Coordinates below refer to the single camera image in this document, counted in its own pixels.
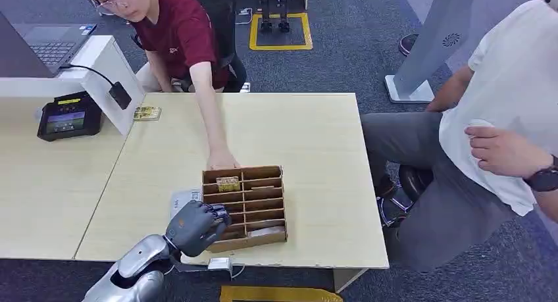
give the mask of black wristwatch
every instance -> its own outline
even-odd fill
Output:
[[[558,189],[558,158],[554,155],[554,164],[549,168],[539,170],[525,182],[537,192],[554,191]]]

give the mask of man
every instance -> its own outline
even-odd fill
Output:
[[[534,203],[558,222],[557,64],[558,13],[530,1],[484,36],[426,112],[362,116],[378,195],[394,192],[386,160],[434,172],[386,231],[392,261],[432,270]]]

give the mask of white t-shirt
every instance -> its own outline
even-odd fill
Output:
[[[511,130],[558,156],[558,12],[543,0],[521,5],[484,36],[469,67],[463,98],[444,112],[440,144],[463,174],[525,215],[536,202],[529,186],[480,169],[464,131]]]

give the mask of wooden organizer box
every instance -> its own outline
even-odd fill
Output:
[[[217,178],[238,177],[240,191],[219,192]],[[280,166],[249,167],[203,172],[203,202],[224,205],[232,224],[221,239],[207,248],[212,253],[287,240],[283,172]],[[263,228],[283,226],[284,232],[249,236]]]

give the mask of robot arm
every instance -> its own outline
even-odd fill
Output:
[[[83,301],[155,301],[165,273],[180,264],[182,253],[198,256],[230,223],[222,205],[190,201],[172,218],[164,235],[153,234],[139,241],[89,289]]]

